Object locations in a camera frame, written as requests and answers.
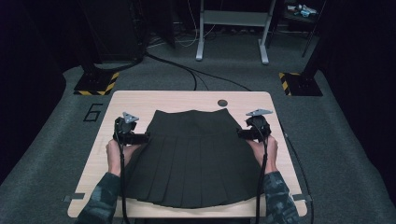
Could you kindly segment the thin black stand leg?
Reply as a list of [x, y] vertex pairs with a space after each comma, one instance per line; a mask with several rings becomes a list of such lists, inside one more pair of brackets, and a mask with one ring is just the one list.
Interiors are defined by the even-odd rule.
[[317, 30], [318, 23], [321, 18], [321, 14], [327, 4], [327, 0], [312, 0], [310, 5], [303, 4], [302, 5], [302, 15], [305, 19], [310, 20], [310, 24], [312, 25], [312, 30], [308, 33], [307, 42], [304, 47], [303, 57], [307, 53], [307, 50], [311, 44], [314, 33]]

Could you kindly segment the black stand base striped edge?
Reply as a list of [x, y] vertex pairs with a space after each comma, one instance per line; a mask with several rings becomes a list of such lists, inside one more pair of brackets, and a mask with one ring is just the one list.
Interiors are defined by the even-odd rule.
[[283, 91], [288, 96], [321, 96], [322, 92], [313, 78], [299, 73], [279, 73]]
[[74, 88], [74, 94], [109, 95], [119, 75], [113, 72], [100, 72], [97, 75], [84, 74]]

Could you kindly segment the dark cabinet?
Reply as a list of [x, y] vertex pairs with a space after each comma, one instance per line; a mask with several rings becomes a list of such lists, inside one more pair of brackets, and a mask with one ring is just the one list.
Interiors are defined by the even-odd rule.
[[134, 0], [79, 0], [102, 62], [139, 62], [143, 57]]

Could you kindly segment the black pleated skirt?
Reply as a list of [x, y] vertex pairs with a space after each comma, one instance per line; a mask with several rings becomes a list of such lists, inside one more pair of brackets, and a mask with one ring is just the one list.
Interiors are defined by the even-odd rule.
[[125, 195], [176, 208], [238, 203], [256, 196], [261, 167], [226, 109], [157, 110], [149, 140], [125, 170]]

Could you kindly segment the grey tape strip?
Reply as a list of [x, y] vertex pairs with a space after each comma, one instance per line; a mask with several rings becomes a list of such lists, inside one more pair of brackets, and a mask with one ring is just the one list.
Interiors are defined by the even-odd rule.
[[71, 203], [73, 200], [83, 200], [85, 193], [72, 193], [70, 195], [65, 195], [62, 199], [65, 203]]
[[293, 194], [292, 198], [295, 202], [304, 201], [306, 203], [310, 203], [312, 201], [312, 197], [309, 194]]

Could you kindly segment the grey metal desk frame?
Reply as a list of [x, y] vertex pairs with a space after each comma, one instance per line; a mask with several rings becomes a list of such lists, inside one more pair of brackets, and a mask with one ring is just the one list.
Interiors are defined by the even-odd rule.
[[199, 41], [195, 60], [200, 62], [204, 58], [204, 28], [206, 24], [249, 26], [261, 27], [263, 29], [262, 38], [258, 40], [258, 44], [262, 64], [267, 65], [269, 63], [269, 58], [266, 51], [265, 43], [276, 6], [276, 0], [269, 1], [270, 6], [266, 12], [244, 12], [208, 10], [205, 9], [205, 0], [200, 0]]

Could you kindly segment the small items on dark shelf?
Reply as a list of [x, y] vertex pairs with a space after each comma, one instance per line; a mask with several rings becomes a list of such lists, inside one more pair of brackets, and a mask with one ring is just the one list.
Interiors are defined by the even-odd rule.
[[318, 12], [306, 5], [297, 5], [297, 6], [291, 6], [287, 5], [286, 9], [288, 12], [291, 12], [293, 15], [301, 15], [305, 18], [311, 16], [311, 15], [318, 15]]

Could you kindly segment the person's left hand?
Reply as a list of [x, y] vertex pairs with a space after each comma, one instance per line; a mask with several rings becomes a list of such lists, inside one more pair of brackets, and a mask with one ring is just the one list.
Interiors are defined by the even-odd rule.
[[106, 145], [108, 172], [120, 176], [121, 168], [130, 162], [134, 152], [139, 148], [140, 145], [127, 145], [120, 150], [118, 142], [110, 140]]

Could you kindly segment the person's right hand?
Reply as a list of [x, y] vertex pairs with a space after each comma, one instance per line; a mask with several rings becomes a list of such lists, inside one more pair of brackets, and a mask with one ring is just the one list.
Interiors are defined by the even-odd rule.
[[264, 173], [269, 174], [277, 172], [276, 168], [276, 157], [277, 157], [277, 141], [272, 135], [269, 135], [264, 142], [256, 142], [253, 140], [247, 140], [253, 151], [253, 155], [259, 165], [263, 164], [263, 159], [266, 158], [266, 164]]

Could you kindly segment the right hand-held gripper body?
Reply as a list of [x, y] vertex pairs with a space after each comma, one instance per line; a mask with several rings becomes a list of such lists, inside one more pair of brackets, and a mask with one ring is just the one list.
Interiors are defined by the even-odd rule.
[[250, 129], [255, 128], [259, 131], [257, 134], [254, 134], [260, 137], [258, 139], [259, 142], [263, 142], [271, 134], [270, 124], [264, 116], [272, 113], [272, 110], [261, 108], [247, 113], [248, 119], [246, 120], [246, 124], [250, 126]]

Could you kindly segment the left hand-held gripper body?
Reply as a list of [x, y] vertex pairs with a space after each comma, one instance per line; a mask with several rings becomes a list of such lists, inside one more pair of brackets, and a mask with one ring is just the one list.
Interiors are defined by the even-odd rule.
[[119, 144], [125, 145], [125, 140], [128, 133], [133, 133], [136, 126], [138, 117], [131, 115], [130, 113], [123, 112], [121, 117], [115, 120], [113, 139]]

